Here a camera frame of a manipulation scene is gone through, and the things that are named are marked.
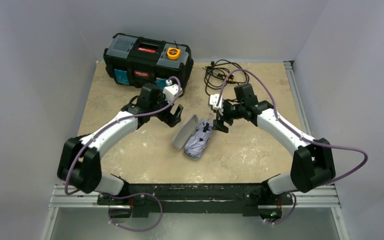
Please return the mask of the pink umbrella case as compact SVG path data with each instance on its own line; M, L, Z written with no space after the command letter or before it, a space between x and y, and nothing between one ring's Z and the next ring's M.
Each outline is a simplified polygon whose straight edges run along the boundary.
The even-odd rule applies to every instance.
M196 114L192 114L174 135L171 140L171 145L176 150L181 150L186 145L189 138L195 133L198 124L198 116Z

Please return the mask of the lavender folding umbrella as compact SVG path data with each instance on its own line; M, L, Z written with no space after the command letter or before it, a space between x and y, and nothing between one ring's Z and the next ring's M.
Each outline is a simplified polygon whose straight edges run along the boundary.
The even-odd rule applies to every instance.
M195 132L186 141L183 147L183 154L192 159L198 160L207 148L213 133L213 123L209 120L199 122Z

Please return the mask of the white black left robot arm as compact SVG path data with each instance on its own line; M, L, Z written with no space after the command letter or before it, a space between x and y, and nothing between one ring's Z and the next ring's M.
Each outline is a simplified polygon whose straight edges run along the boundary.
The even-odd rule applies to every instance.
M66 186L74 186L86 194L101 192L117 196L126 183L121 177L104 174L102 157L122 138L135 132L151 117L156 117L169 127L181 121L183 106L175 113L171 109L175 100L183 93L177 84L160 88L146 84L140 94L123 106L115 117L93 133L69 138L63 145L57 177Z

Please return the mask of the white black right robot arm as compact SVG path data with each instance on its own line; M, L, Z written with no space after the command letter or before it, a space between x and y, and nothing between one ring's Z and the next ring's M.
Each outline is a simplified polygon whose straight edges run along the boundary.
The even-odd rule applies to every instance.
M174 135L172 146L190 159L199 159L214 131L228 133L234 120L244 119L269 133L292 156L290 172L264 181L271 194L307 193L335 178L332 145L326 139L314 139L288 122L278 113L274 101L258 101L251 84L236 86L234 92L238 100L235 104L219 93L211 95L208 105L215 119L199 121L192 115Z

